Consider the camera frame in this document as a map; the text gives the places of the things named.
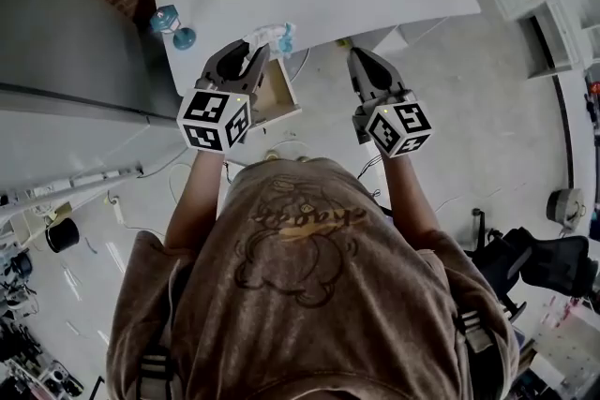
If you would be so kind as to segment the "black office chair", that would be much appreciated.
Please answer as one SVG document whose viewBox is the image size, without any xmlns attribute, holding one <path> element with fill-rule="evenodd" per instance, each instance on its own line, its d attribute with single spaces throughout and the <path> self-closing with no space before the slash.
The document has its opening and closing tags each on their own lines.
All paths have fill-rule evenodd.
<svg viewBox="0 0 600 400">
<path fill-rule="evenodd" d="M 515 321 L 526 304 L 515 304 L 509 291 L 523 280 L 526 284 L 582 298 L 593 292 L 600 263 L 589 257 L 589 241 L 583 236 L 538 240 L 524 229 L 503 234 L 486 229 L 485 212 L 472 210 L 478 222 L 475 248 L 467 253 L 496 296 Z"/>
</svg>

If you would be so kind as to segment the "white refrigerator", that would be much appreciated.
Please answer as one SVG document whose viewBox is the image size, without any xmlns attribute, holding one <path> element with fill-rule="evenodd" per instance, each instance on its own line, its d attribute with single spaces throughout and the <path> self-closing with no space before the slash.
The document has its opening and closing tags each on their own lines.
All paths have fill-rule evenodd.
<svg viewBox="0 0 600 400">
<path fill-rule="evenodd" d="M 0 190 L 184 147 L 160 37 L 105 0 L 0 0 Z"/>
</svg>

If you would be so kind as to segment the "person's left forearm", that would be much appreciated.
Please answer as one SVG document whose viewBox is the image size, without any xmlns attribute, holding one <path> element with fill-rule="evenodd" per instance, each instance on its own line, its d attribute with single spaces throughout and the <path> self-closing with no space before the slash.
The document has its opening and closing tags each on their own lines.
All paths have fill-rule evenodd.
<svg viewBox="0 0 600 400">
<path fill-rule="evenodd" d="M 200 251 L 217 219 L 224 155 L 199 151 L 165 236 L 170 249 Z"/>
</svg>

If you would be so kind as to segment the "grey round device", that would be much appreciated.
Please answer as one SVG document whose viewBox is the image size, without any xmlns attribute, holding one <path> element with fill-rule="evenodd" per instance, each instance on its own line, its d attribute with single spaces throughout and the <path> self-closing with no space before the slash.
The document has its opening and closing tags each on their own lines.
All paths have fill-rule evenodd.
<svg viewBox="0 0 600 400">
<path fill-rule="evenodd" d="M 566 230 L 574 231 L 586 212 L 587 208 L 580 188 L 555 190 L 548 197 L 547 219 L 560 224 Z"/>
</svg>

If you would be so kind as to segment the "wooden drawer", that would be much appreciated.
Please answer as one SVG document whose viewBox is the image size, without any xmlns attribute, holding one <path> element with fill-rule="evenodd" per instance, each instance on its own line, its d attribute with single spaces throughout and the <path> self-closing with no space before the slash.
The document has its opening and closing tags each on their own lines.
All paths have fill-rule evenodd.
<svg viewBox="0 0 600 400">
<path fill-rule="evenodd" d="M 256 95 L 250 130 L 267 128 L 302 111 L 282 59 L 267 64 Z"/>
</svg>

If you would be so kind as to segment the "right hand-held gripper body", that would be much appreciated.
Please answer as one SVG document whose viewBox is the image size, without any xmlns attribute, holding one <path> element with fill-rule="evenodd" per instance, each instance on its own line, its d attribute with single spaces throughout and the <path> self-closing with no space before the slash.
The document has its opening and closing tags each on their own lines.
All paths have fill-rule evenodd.
<svg viewBox="0 0 600 400">
<path fill-rule="evenodd" d="M 373 141 L 387 158 L 418 151 L 432 135 L 425 105 L 406 89 L 364 102 L 352 123 L 358 142 Z"/>
</svg>

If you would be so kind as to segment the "person's right forearm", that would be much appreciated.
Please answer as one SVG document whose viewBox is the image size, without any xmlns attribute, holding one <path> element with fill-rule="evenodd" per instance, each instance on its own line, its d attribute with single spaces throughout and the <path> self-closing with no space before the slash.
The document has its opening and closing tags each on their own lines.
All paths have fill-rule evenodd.
<svg viewBox="0 0 600 400">
<path fill-rule="evenodd" d="M 407 239 L 425 236 L 440 228 L 438 219 L 419 184 L 407 156 L 382 157 L 394 224 Z"/>
</svg>

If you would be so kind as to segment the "white power strip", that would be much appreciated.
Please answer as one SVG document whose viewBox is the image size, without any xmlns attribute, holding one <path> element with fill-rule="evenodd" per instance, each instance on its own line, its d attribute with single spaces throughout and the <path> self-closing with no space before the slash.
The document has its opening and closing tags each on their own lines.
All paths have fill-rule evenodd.
<svg viewBox="0 0 600 400">
<path fill-rule="evenodd" d="M 121 207 L 121 201 L 118 196 L 111 196 L 107 194 L 106 201 L 112 206 L 116 221 L 119 225 L 124 226 L 126 224 L 123 210 Z"/>
</svg>

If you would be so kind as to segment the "black bucket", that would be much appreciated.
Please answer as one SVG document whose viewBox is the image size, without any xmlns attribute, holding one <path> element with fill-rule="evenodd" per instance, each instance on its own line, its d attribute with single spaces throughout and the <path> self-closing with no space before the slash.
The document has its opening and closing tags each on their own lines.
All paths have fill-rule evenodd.
<svg viewBox="0 0 600 400">
<path fill-rule="evenodd" d="M 60 223 L 45 230 L 48 247 L 53 253 L 61 253 L 80 241 L 77 225 L 71 218 L 65 218 Z"/>
</svg>

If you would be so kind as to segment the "clear plastic bag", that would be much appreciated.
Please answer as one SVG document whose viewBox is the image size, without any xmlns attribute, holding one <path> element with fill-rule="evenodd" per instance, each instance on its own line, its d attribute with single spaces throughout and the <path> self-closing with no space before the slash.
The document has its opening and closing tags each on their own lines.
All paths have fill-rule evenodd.
<svg viewBox="0 0 600 400">
<path fill-rule="evenodd" d="M 267 24 L 243 37 L 248 44 L 246 58 L 250 60 L 260 47 L 267 46 L 270 60 L 289 58 L 293 53 L 296 25 L 290 22 Z"/>
</svg>

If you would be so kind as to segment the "person's brown shirt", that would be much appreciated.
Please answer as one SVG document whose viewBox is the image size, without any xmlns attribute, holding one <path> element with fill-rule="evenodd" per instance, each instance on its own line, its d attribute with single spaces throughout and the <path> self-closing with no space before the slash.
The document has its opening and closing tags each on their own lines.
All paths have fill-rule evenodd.
<svg viewBox="0 0 600 400">
<path fill-rule="evenodd" d="M 198 252 L 141 231 L 110 400 L 503 400 L 518 341 L 441 228 L 407 240 L 338 163 L 239 172 Z"/>
</svg>

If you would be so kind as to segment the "blue lantern lamp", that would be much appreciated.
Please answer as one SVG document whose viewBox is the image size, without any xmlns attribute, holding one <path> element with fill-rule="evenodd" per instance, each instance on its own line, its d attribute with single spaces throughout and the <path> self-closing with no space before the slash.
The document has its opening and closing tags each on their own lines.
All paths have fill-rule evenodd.
<svg viewBox="0 0 600 400">
<path fill-rule="evenodd" d="M 155 32 L 171 35 L 173 46 L 179 51 L 191 48 L 196 41 L 196 33 L 182 25 L 174 5 L 158 7 L 150 19 L 150 25 Z"/>
</svg>

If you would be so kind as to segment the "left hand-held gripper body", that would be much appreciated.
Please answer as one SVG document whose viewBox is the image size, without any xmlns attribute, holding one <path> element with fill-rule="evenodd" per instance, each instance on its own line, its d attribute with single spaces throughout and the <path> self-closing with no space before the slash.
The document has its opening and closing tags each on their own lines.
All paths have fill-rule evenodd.
<svg viewBox="0 0 600 400">
<path fill-rule="evenodd" d="M 202 78 L 183 98 L 177 124 L 189 148 L 230 151 L 252 124 L 259 79 Z"/>
</svg>

